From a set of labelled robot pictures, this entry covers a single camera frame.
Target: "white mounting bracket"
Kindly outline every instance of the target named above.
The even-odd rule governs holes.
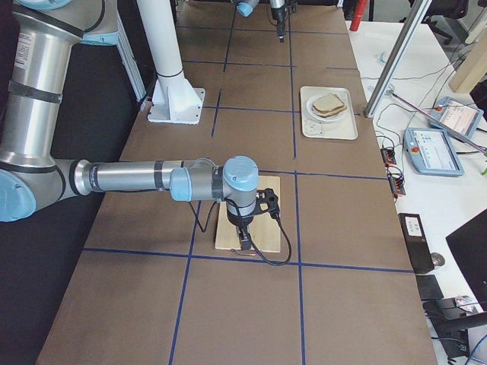
[[[179,90],[179,93],[170,86],[167,87],[167,102],[162,92],[161,83],[159,80],[157,81],[152,97],[153,105],[148,114],[149,122],[199,123],[205,99],[205,89],[193,88],[186,79],[181,82],[183,89]]]

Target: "brown table surface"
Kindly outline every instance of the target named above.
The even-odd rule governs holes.
[[[291,263],[215,250],[216,214],[202,234],[167,193],[106,194],[39,365],[436,363],[342,11],[299,5],[288,24],[279,43],[265,5],[187,2],[201,122],[140,114],[121,160],[253,158],[281,178]],[[349,89],[358,139],[304,137],[302,86]]]

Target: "white desk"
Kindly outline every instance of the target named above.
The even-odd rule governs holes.
[[[349,32],[367,98],[370,97],[377,80],[365,78],[380,76],[384,63],[379,60],[379,55],[382,52],[390,52],[401,27],[402,24],[362,22],[357,32]],[[428,26],[421,25],[415,32],[394,78],[420,77],[435,72],[448,63],[448,58]],[[451,96],[461,102],[472,103],[469,94],[455,94],[447,83],[440,91],[444,81],[452,75],[452,71],[453,68],[448,66],[438,81],[436,80],[441,72],[420,79],[393,80],[392,84],[396,94],[423,108],[432,107],[438,93],[438,99]],[[377,127],[380,111],[390,103],[405,106],[399,100],[385,96],[375,113],[374,124],[376,130],[382,131],[398,144],[397,136]],[[382,114],[379,124],[394,130],[402,137],[411,116],[412,113],[399,107],[389,106]],[[427,127],[428,123],[424,116],[416,113],[409,126]],[[485,120],[479,124],[483,129],[486,126]],[[481,132],[476,132],[473,140],[477,144],[487,145],[487,135]],[[454,142],[454,147],[457,151],[471,151],[468,146],[459,142]],[[420,214],[430,251],[438,252],[445,257],[446,264],[432,272],[436,274],[444,296],[472,296],[472,291],[454,261],[445,237],[487,208],[487,176],[480,175],[487,167],[486,158],[480,154],[460,156],[465,175],[457,178],[418,174],[409,159],[406,156],[402,158],[401,148],[396,149],[396,158],[406,180],[406,196],[397,200],[397,212]],[[444,352],[441,353],[438,341],[435,343],[435,349],[438,350],[438,362],[446,363],[446,357]]]

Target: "electrical connector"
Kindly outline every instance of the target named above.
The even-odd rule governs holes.
[[[396,157],[394,149],[392,148],[381,148],[380,155],[382,156],[382,161],[386,167],[396,166]]]
[[[394,198],[406,195],[404,178],[396,177],[392,173],[388,173],[387,178],[389,180],[390,191],[393,193]]]

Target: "bread slice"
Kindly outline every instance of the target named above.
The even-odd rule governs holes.
[[[323,118],[334,116],[345,109],[347,109],[347,106],[336,94],[327,94],[313,102],[313,112]]]
[[[343,110],[346,110],[346,109],[347,109],[347,106],[345,104],[343,104],[343,106],[341,106],[338,109],[332,110],[331,112],[328,112],[328,113],[322,113],[322,112],[316,110],[315,107],[313,107],[313,113],[317,116],[322,117],[322,118],[328,118],[329,116],[334,116],[338,113],[341,113]]]
[[[320,97],[313,102],[313,107],[320,113],[329,113],[335,109],[343,107],[345,104],[340,100],[336,94],[327,94]]]

